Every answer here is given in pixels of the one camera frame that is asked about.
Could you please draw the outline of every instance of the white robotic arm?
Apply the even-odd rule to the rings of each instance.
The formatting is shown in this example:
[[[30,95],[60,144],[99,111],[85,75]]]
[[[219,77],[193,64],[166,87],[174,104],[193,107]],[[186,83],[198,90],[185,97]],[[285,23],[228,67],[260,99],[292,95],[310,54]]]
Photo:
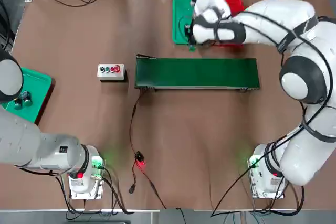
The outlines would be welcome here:
[[[23,73],[17,61],[0,50],[0,104],[20,95]],[[66,134],[46,134],[0,106],[0,163],[18,168],[67,173],[72,198],[101,198],[103,161],[93,146]]]
[[[330,73],[336,71],[336,24],[328,18],[318,20],[313,6],[301,0],[259,1],[234,17],[225,15],[226,5],[216,6],[213,0],[196,0],[194,4],[195,10],[202,12],[195,11],[191,25],[185,27],[190,44],[262,43],[276,46],[280,53],[290,52],[280,71],[281,86],[287,95],[305,104],[306,121],[314,119],[278,142],[257,146],[252,159],[270,153],[258,162],[257,169],[252,169],[257,187],[254,196],[273,197],[283,176],[295,185],[305,185],[336,148],[336,98],[330,83]]]

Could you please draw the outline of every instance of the green object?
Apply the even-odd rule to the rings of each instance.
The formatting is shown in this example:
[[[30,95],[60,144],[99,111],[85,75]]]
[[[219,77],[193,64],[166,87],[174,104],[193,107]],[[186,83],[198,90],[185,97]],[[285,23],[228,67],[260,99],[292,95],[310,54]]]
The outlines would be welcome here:
[[[23,103],[24,103],[24,105],[25,105],[26,107],[30,107],[30,106],[32,105],[32,101],[29,100],[29,99],[24,100]]]
[[[15,110],[20,110],[22,108],[22,100],[21,99],[16,99],[14,101],[14,109]]]
[[[260,89],[256,59],[136,60],[136,88]]]
[[[24,106],[22,109],[15,109],[15,102],[9,102],[3,104],[3,107],[13,114],[20,116],[32,123],[35,122],[37,115],[42,107],[44,99],[51,86],[51,77],[39,73],[37,71],[21,68],[23,72],[23,88],[22,92],[29,91],[31,100],[33,101],[31,106]]]
[[[184,26],[190,25],[194,7],[191,0],[173,0],[173,41],[176,44],[188,44],[184,35]]]

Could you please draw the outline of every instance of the small electronic device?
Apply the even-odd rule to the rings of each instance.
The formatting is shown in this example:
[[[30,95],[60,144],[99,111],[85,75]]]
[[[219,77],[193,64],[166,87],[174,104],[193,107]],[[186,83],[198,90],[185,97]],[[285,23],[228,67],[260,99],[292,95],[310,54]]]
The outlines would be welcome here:
[[[100,81],[125,81],[124,64],[99,64],[97,77]]]

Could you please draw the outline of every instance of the table surface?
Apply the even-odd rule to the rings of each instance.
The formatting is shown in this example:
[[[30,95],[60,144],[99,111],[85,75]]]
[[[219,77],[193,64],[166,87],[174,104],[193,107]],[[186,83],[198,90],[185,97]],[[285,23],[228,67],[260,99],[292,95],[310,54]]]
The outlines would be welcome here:
[[[65,0],[78,4],[78,0]],[[246,6],[259,0],[243,0]],[[328,0],[307,0],[318,15],[332,16]],[[133,120],[133,144],[146,159],[145,171],[169,208],[211,209],[244,171],[246,158],[300,121],[300,106],[282,91],[281,56],[274,47],[199,48],[189,52],[172,41],[172,0],[99,0],[70,8],[53,0],[27,4],[13,56],[23,67],[49,74],[55,88],[40,120],[43,132],[67,133],[97,147],[119,179],[128,209],[161,209],[139,170],[135,193],[134,157],[128,139],[133,105],[135,54],[160,58],[257,58],[261,89],[160,90],[141,99]],[[128,83],[101,83],[99,63],[123,63]],[[336,209],[335,153],[306,186],[304,209]],[[0,209],[66,209],[51,177],[0,165]],[[252,209],[247,179],[227,195],[220,209]],[[109,209],[111,193],[87,202],[87,209]],[[82,208],[82,201],[75,207]],[[257,207],[265,207],[264,200]],[[296,208],[289,190],[278,209]]]

